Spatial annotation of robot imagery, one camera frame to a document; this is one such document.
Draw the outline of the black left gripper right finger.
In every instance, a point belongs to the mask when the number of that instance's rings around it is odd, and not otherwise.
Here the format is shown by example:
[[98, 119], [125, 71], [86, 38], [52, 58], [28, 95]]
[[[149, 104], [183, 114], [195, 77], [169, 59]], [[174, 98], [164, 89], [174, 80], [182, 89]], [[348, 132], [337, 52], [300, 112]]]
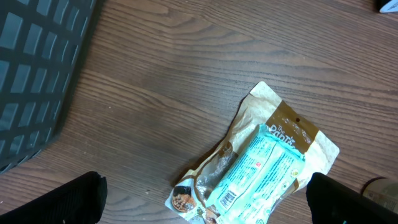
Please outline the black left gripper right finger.
[[316, 172], [306, 190], [313, 224], [397, 224], [397, 214]]

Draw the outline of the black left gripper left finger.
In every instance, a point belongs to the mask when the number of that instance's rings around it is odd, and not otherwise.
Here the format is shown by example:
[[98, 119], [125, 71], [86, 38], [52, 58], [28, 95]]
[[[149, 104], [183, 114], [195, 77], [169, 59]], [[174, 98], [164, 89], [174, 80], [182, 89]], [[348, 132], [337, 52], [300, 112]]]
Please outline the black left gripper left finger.
[[90, 171], [1, 215], [1, 224], [97, 224], [107, 195], [106, 178]]

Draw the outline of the green lid Knorr jar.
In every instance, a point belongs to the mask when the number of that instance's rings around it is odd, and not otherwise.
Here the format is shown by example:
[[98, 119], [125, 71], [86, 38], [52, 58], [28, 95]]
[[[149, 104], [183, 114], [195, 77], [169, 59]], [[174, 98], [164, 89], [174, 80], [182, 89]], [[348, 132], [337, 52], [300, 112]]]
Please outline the green lid Knorr jar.
[[369, 180], [361, 190], [362, 196], [394, 213], [397, 213], [397, 194], [397, 181], [385, 177]]

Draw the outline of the teal wipes pack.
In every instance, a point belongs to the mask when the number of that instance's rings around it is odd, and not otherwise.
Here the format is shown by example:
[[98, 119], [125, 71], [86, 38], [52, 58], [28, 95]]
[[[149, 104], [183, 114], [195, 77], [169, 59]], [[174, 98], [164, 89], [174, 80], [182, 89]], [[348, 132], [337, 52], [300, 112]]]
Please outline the teal wipes pack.
[[206, 205], [217, 209], [217, 223], [267, 223], [304, 164], [303, 154], [260, 124]]

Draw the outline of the brown snack pouch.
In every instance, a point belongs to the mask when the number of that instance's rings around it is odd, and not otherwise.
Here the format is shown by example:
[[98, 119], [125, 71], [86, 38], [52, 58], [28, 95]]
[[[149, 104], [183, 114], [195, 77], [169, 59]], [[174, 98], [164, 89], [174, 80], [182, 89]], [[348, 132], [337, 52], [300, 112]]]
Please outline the brown snack pouch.
[[266, 83], [259, 82], [243, 99], [226, 137], [214, 153], [177, 182], [165, 205], [190, 223], [217, 223], [219, 213], [214, 206], [208, 207], [206, 201], [260, 124], [265, 124], [271, 134], [305, 158], [303, 170], [274, 209], [288, 195], [304, 188], [314, 173], [327, 174], [339, 154], [339, 148], [316, 126], [298, 115]]

